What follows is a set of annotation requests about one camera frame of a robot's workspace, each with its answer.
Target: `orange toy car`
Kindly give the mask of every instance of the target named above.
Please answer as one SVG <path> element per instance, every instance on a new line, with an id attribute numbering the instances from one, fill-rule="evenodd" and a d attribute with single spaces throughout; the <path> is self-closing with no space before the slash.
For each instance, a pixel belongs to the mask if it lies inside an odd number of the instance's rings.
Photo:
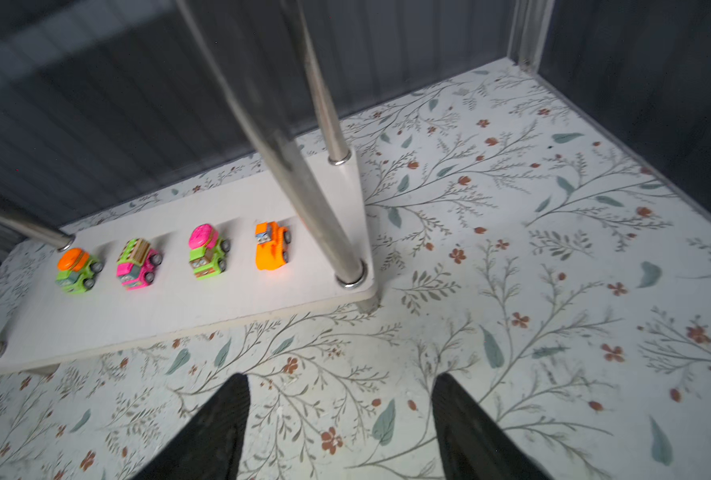
<path id="1" fill-rule="evenodd" d="M 257 268 L 275 270 L 288 263 L 288 245 L 292 243 L 292 233 L 286 226 L 275 222 L 259 224 L 256 228 Z"/>

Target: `toy car cab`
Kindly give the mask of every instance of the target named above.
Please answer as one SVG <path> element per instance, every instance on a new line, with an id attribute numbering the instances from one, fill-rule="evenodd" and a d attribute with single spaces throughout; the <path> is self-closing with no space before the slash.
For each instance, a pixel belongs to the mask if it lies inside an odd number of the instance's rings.
<path id="1" fill-rule="evenodd" d="M 105 264 L 80 248 L 71 248 L 60 258 L 56 268 L 56 284 L 67 293 L 83 293 L 91 290 L 96 283 L 94 276 L 102 271 Z"/>
<path id="2" fill-rule="evenodd" d="M 129 240 L 118 257 L 116 275 L 127 290 L 149 286 L 156 278 L 156 268 L 163 262 L 159 254 L 143 238 Z"/>
<path id="3" fill-rule="evenodd" d="M 288 263 L 287 247 L 292 243 L 292 233 L 286 226 L 275 222 L 259 224 L 256 227 L 256 264 L 260 270 L 275 270 Z"/>
<path id="4" fill-rule="evenodd" d="M 190 266 L 196 278 L 209 278 L 227 270 L 230 240 L 219 238 L 219 232 L 209 224 L 198 226 L 190 235 Z"/>

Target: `pink toy truck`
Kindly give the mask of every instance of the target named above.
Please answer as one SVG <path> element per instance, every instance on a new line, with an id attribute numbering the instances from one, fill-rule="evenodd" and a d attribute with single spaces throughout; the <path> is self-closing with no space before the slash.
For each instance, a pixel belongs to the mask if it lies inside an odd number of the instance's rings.
<path id="1" fill-rule="evenodd" d="M 159 254 L 143 238 L 129 240 L 118 257 L 116 275 L 126 290 L 150 286 L 156 278 L 155 270 L 163 262 Z"/>

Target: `corrugated panel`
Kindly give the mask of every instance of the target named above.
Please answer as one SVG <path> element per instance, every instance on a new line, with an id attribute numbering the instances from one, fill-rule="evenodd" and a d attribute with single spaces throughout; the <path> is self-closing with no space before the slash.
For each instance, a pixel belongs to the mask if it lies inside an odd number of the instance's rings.
<path id="1" fill-rule="evenodd" d="M 557 0 L 540 74 L 711 212 L 711 0 Z"/>
<path id="2" fill-rule="evenodd" d="M 233 8 L 294 132 L 315 126 L 275 0 Z M 504 56 L 507 0 L 304 0 L 344 116 Z M 251 150 L 173 0 L 0 0 L 0 194 L 64 224 Z"/>

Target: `pink donut top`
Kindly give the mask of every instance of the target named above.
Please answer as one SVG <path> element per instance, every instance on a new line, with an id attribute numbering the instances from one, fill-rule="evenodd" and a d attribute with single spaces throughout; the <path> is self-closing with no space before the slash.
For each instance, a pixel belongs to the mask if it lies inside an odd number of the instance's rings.
<path id="1" fill-rule="evenodd" d="M 190 250 L 195 250 L 196 248 L 206 245 L 212 230 L 214 230 L 214 227 L 209 224 L 201 225 L 193 230 L 192 235 L 190 235 Z"/>

